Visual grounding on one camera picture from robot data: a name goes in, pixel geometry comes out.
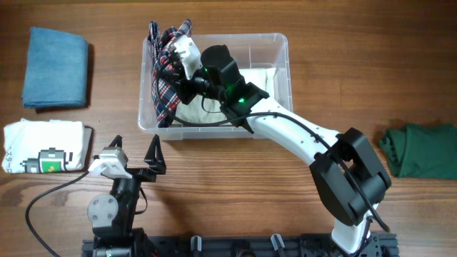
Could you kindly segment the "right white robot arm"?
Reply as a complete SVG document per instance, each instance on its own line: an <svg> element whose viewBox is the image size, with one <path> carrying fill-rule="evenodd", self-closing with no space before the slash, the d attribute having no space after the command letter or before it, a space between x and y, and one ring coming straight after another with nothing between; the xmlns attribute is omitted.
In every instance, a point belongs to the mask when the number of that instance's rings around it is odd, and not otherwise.
<svg viewBox="0 0 457 257"><path fill-rule="evenodd" d="M363 133L323 128L285 109L245 80L227 46L174 49L154 81L170 84L185 104L196 95L217 100L226 122L275 141L308 165L335 218L331 240L344 256L358 256L368 245L372 221L390 230L376 209L391 179Z"/></svg>

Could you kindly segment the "red plaid cloth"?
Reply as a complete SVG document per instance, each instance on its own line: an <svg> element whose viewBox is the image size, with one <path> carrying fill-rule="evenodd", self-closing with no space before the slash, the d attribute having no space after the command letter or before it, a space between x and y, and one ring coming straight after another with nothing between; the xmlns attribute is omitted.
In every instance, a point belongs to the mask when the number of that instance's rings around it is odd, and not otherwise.
<svg viewBox="0 0 457 257"><path fill-rule="evenodd" d="M157 21L149 23L149 35L147 37L149 56L151 57L151 98L156 113L156 125L159 128L167 128L173 123L169 113L175 115L181 101L176 90L165 79L158 79L160 71L173 71L171 64L164 67L171 57L171 45L180 37L191 37L193 24L186 19L180 27L174 26L161 33Z"/></svg>

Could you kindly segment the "beige cloth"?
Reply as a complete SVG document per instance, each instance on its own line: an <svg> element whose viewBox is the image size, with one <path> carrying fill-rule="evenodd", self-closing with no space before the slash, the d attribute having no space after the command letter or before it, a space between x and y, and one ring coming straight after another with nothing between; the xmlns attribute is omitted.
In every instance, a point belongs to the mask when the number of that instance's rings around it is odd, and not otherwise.
<svg viewBox="0 0 457 257"><path fill-rule="evenodd" d="M240 73L246 83L251 82L260 89L274 97L273 75L275 68L269 69L241 69ZM176 107L176 117L194 124L208 124L226 120L226 116L220 112L220 103L216 100L205 99L197 95L186 105L179 103Z"/></svg>

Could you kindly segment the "dark green cloth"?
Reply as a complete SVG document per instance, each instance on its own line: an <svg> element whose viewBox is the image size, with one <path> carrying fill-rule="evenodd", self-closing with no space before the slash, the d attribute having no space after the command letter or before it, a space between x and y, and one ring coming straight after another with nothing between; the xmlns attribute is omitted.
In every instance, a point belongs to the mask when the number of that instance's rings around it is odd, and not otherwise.
<svg viewBox="0 0 457 257"><path fill-rule="evenodd" d="M456 179L456 127L451 124L390 128L378 146L396 178Z"/></svg>

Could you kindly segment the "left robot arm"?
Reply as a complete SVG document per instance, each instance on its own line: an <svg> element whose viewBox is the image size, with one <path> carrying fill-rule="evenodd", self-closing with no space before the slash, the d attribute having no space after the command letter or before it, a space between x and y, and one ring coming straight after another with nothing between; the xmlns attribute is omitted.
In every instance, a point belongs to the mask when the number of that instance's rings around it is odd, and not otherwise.
<svg viewBox="0 0 457 257"><path fill-rule="evenodd" d="M140 197L146 194L142 183L154 182L166 173L166 162L159 136L155 135L144 157L146 168L129 168L122 149L122 137L115 139L94 157L89 167L92 176L104 176L113 181L109 193L94 197L87 208L94 239L84 241L82 256L159 256L159 250L144 229L134 228L134 218L144 211L136 209Z"/></svg>

